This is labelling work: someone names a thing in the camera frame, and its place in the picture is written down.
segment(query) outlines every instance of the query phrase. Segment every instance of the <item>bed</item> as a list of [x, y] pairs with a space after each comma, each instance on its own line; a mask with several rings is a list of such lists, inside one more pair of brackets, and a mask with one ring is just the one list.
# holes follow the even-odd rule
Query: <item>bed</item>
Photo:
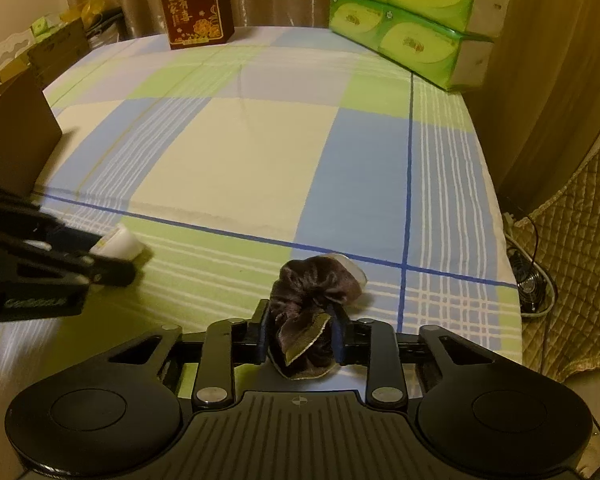
[[[0, 426], [32, 380], [156, 324], [249, 317], [287, 260], [314, 254], [365, 271], [352, 317], [440, 324], [521, 360], [500, 213], [458, 94], [283, 27], [174, 52], [165, 36], [104, 46], [45, 94], [64, 137], [36, 186], [44, 209], [99, 233], [122, 222], [148, 251], [131, 287], [94, 290], [81, 316], [0, 325]], [[289, 387], [269, 367], [237, 380]], [[347, 367], [292, 386], [364, 381]], [[17, 468], [6, 446], [0, 471]]]

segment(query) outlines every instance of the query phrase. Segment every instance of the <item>green square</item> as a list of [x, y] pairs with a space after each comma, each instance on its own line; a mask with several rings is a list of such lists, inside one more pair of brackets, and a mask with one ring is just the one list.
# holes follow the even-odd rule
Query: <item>green square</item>
[[522, 364], [522, 336], [520, 336], [520, 338], [501, 338], [500, 350], [498, 350], [497, 353], [507, 359]]
[[259, 53], [261, 46], [190, 48], [151, 74], [127, 97], [213, 97]]
[[435, 122], [462, 132], [475, 131], [461, 94], [449, 94], [419, 77], [413, 82], [413, 120], [429, 124]]
[[410, 99], [410, 72], [381, 57], [365, 57], [356, 66], [340, 106], [407, 118]]

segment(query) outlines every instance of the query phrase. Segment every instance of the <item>blue stripe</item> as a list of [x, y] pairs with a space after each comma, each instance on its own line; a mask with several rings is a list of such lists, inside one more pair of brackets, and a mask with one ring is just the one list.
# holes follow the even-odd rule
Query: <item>blue stripe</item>
[[413, 73], [411, 73], [411, 92], [409, 102], [409, 140], [407, 144], [407, 215], [404, 221], [404, 245], [402, 248], [402, 277], [400, 279], [400, 300], [398, 300], [397, 331], [402, 332], [404, 320], [405, 291], [407, 288], [407, 260], [409, 258], [409, 238], [411, 236], [411, 168], [413, 154]]
[[114, 146], [134, 124], [142, 124], [144, 114], [156, 99], [133, 99], [120, 103], [80, 143], [45, 185], [60, 193], [78, 193], [80, 184], [96, 170]]
[[120, 222], [118, 213], [99, 211], [94, 208], [85, 207], [83, 205], [58, 202], [55, 199], [45, 197], [42, 200], [41, 206], [44, 209], [51, 210], [49, 213], [61, 215], [61, 219], [69, 227], [82, 229], [94, 233], [106, 234], [109, 230]]
[[485, 266], [483, 269], [475, 269], [476, 275], [480, 275], [487, 279], [493, 279], [498, 275], [498, 265], [490, 265], [490, 262], [497, 262], [499, 259], [499, 251], [498, 244], [496, 243], [496, 238], [491, 233], [494, 233], [494, 225], [493, 225], [493, 216], [491, 216], [489, 208], [483, 208], [483, 204], [489, 203], [489, 197], [487, 195], [487, 183], [484, 180], [484, 175], [481, 171], [482, 165], [480, 163], [480, 143], [478, 137], [473, 135], [468, 135], [467, 133], [463, 133], [467, 137], [469, 158], [471, 162], [475, 165], [475, 171], [472, 171], [472, 175], [475, 179], [475, 186], [477, 188], [477, 196], [476, 196], [476, 216], [475, 222], [480, 225], [480, 216], [482, 216], [482, 229], [484, 231], [484, 242], [480, 240], [480, 244], [477, 247], [482, 247], [482, 258], [483, 265]]
[[128, 208], [162, 154], [208, 102], [209, 98], [163, 98], [152, 103], [142, 114], [142, 121], [129, 126], [97, 170], [75, 190], [76, 196], [101, 196], [113, 200], [110, 205], [115, 208]]
[[294, 241], [402, 264], [408, 121], [340, 108]]
[[[333, 253], [333, 249], [327, 249], [324, 247], [316, 247], [316, 246], [311, 246], [311, 245], [297, 244], [294, 242], [285, 242], [282, 240], [274, 240], [273, 238], [262, 238], [259, 236], [245, 235], [242, 233], [223, 231], [221, 229], [213, 229], [211, 227], [204, 227], [204, 226], [195, 225], [195, 224], [185, 224], [183, 222], [176, 222], [174, 220], [167, 220], [165, 218], [157, 218], [154, 216], [143, 215], [140, 213], [132, 213], [129, 211], [122, 211], [122, 210], [114, 209], [111, 207], [89, 204], [89, 203], [84, 203], [84, 202], [78, 202], [77, 200], [71, 200], [68, 198], [64, 198], [64, 197], [60, 197], [60, 196], [53, 196], [53, 195], [40, 193], [40, 192], [34, 192], [34, 194], [39, 195], [39, 196], [44, 196], [46, 198], [51, 198], [53, 200], [59, 200], [60, 202], [66, 202], [67, 204], [74, 204], [74, 205], [80, 205], [80, 206], [84, 206], [84, 207], [90, 207], [93, 209], [97, 209], [99, 211], [106, 211], [109, 213], [117, 213], [117, 214], [120, 214], [123, 216], [131, 216], [132, 218], [138, 218], [141, 220], [149, 220], [152, 222], [158, 222], [160, 224], [172, 225], [174, 227], [184, 227], [187, 229], [193, 229], [194, 231], [202, 231], [205, 233], [216, 234], [216, 235], [221, 235], [221, 236], [231, 236], [233, 238], [240, 238], [241, 240], [250, 240], [252, 242], [260, 242], [263, 244], [272, 244], [272, 245], [277, 245], [277, 246], [282, 246], [282, 247], [289, 247], [292, 249], [300, 249], [303, 251], [314, 251], [316, 253], [325, 253], [325, 254]], [[340, 254], [344, 254], [345, 256], [351, 258], [352, 260], [358, 260], [360, 262], [366, 262], [368, 264], [376, 264], [376, 265], [382, 265], [382, 266], [386, 266], [386, 267], [393, 267], [394, 269], [401, 268], [401, 264], [396, 263], [396, 262], [389, 262], [386, 260], [378, 260], [376, 258], [369, 258], [368, 256], [361, 256], [360, 254], [350, 254], [350, 253], [340, 253]]]
[[[412, 265], [406, 265], [405, 270], [413, 270], [414, 272], [422, 272], [423, 274], [432, 274], [433, 276], [446, 276], [448, 278], [455, 278], [463, 282], [480, 283], [482, 285], [495, 285], [495, 286], [508, 286], [509, 288], [518, 288], [515, 283], [498, 282], [496, 280], [487, 280], [485, 278], [475, 278], [474, 276], [465, 276], [464, 274], [456, 274], [454, 272], [444, 272], [443, 270], [436, 269], [425, 269], [424, 267], [416, 267]], [[468, 300], [476, 300], [478, 298], [468, 298]]]
[[[252, 242], [260, 242], [260, 243], [264, 243], [264, 244], [272, 244], [272, 245], [277, 245], [277, 246], [281, 246], [281, 247], [289, 247], [292, 249], [299, 249], [299, 250], [304, 250], [304, 251], [314, 251], [316, 253], [332, 253], [333, 249], [327, 249], [324, 247], [314, 247], [314, 246], [308, 246], [308, 245], [302, 245], [302, 244], [297, 244], [294, 242], [285, 242], [282, 240], [273, 240], [272, 238], [262, 238], [262, 237], [258, 237], [258, 236], [252, 236], [252, 235], [245, 235], [245, 234], [241, 234], [241, 233], [234, 233], [231, 231], [223, 231], [220, 229], [213, 229], [210, 227], [204, 227], [204, 226], [198, 226], [198, 225], [194, 225], [194, 224], [185, 224], [183, 222], [176, 222], [173, 220], [167, 220], [164, 218], [156, 218], [156, 217], [152, 217], [152, 216], [148, 216], [148, 215], [142, 215], [139, 213], [131, 213], [128, 211], [120, 211], [117, 209], [113, 209], [110, 207], [105, 207], [105, 206], [99, 206], [99, 205], [95, 205], [95, 204], [89, 204], [89, 203], [83, 203], [83, 202], [78, 202], [76, 200], [70, 200], [67, 198], [62, 198], [62, 197], [58, 197], [58, 196], [53, 196], [53, 195], [48, 195], [48, 194], [44, 194], [44, 193], [39, 193], [39, 192], [34, 192], [36, 195], [39, 196], [44, 196], [46, 198], [50, 198], [53, 200], [58, 200], [60, 202], [65, 202], [68, 204], [74, 204], [74, 205], [80, 205], [80, 206], [84, 206], [84, 207], [89, 207], [89, 208], [93, 208], [93, 209], [97, 209], [99, 211], [106, 211], [109, 213], [116, 213], [122, 216], [129, 216], [132, 218], [138, 218], [141, 220], [148, 220], [148, 221], [152, 221], [152, 222], [158, 222], [160, 224], [166, 224], [166, 225], [171, 225], [174, 227], [183, 227], [186, 229], [192, 229], [195, 231], [202, 231], [205, 233], [210, 233], [210, 234], [216, 234], [216, 235], [221, 235], [221, 236], [230, 236], [233, 238], [240, 238], [241, 240], [250, 240]], [[375, 258], [369, 258], [367, 256], [361, 256], [359, 254], [350, 254], [350, 253], [342, 253], [345, 256], [348, 256], [349, 258], [351, 258], [352, 260], [357, 260], [359, 262], [366, 262], [369, 264], [376, 264], [376, 265], [381, 265], [381, 266], [386, 266], [386, 267], [392, 267], [394, 269], [401, 269], [402, 270], [402, 279], [401, 279], [401, 284], [400, 284], [400, 298], [402, 299], [402, 304], [400, 306], [401, 311], [404, 310], [404, 291], [406, 289], [406, 271], [407, 270], [412, 270], [415, 272], [422, 272], [424, 274], [432, 274], [434, 276], [448, 276], [450, 278], [455, 278], [457, 280], [462, 280], [464, 282], [471, 282], [471, 283], [481, 283], [481, 284], [485, 284], [485, 285], [496, 285], [496, 286], [507, 286], [509, 288], [517, 288], [517, 286], [515, 284], [512, 283], [506, 283], [506, 282], [496, 282], [494, 280], [485, 280], [483, 278], [475, 278], [473, 276], [463, 276], [462, 274], [454, 274], [451, 272], [442, 272], [440, 270], [435, 270], [435, 269], [424, 269], [422, 267], [415, 267], [415, 266], [402, 266], [401, 264], [397, 264], [395, 262], [389, 262], [389, 261], [385, 261], [385, 260], [377, 260]]]

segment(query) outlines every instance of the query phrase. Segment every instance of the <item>metal screw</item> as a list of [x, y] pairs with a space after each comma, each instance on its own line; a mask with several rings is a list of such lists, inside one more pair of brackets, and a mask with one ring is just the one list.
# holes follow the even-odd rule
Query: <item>metal screw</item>
[[402, 400], [403, 394], [398, 388], [383, 386], [382, 388], [376, 388], [373, 390], [371, 396], [378, 402], [389, 404], [391, 402], [398, 402], [399, 400]]
[[226, 399], [227, 392], [224, 388], [218, 388], [217, 386], [208, 386], [198, 390], [196, 397], [199, 398], [205, 404], [215, 404]]

